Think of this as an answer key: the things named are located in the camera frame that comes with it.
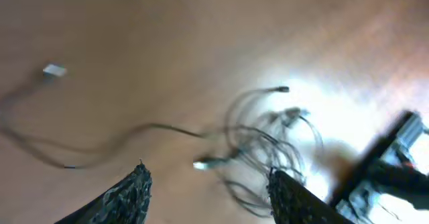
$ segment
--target wooden table surface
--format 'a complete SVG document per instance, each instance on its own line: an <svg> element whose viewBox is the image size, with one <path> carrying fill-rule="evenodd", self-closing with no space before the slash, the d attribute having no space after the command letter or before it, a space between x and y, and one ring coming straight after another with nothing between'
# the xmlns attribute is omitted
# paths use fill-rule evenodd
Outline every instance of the wooden table surface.
<svg viewBox="0 0 429 224"><path fill-rule="evenodd" d="M19 102L28 134L90 148L147 121L200 130L241 92L289 85L268 107L307 108L336 178L403 109L429 119L429 0L0 0L0 95L48 61L68 74ZM69 164L92 156L39 146ZM210 142L153 131L89 170L59 170L0 137L0 223L52 223L142 158L147 223L273 223L240 209L192 168Z"/></svg>

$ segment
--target tangled cable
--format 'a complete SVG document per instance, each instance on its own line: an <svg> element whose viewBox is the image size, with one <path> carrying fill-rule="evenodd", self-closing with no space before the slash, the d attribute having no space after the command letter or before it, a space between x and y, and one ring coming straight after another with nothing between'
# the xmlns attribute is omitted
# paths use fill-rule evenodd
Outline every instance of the tangled cable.
<svg viewBox="0 0 429 224"><path fill-rule="evenodd" d="M99 144L97 148L84 149L21 133L9 120L13 106L54 79L55 76L50 74L31 78L29 82L0 99L0 134L8 137L17 147L49 166L65 169L85 169L98 166L119 154L123 146L131 138L150 129L175 131L200 139L206 139L209 134L213 134L209 132L195 133L161 123L145 123ZM306 181L306 177L303 174L304 162L297 148L288 141L288 132L292 130L293 124L299 120L310 127L314 134L314 141L320 148L318 152L323 152L323 142L320 134L313 124L305 118L303 111L299 108L286 109L279 113L264 113L257 117L256 121L249 123L248 118L260 100L273 93L288 92L288 87L275 87L252 90L240 95L227 111L224 126L217 132L224 136L229 149L228 154L221 157L205 156L194 162L194 167L198 169L214 168L232 199L245 210L258 217L271 217L271 204L268 197L264 196L263 193L251 190L246 184L228 176L227 169L231 163L244 164L249 169L255 170L265 181L268 180L272 168L283 170L304 185ZM70 152L94 154L96 158L82 165L63 164L61 161L39 150L36 147L36 142Z"/></svg>

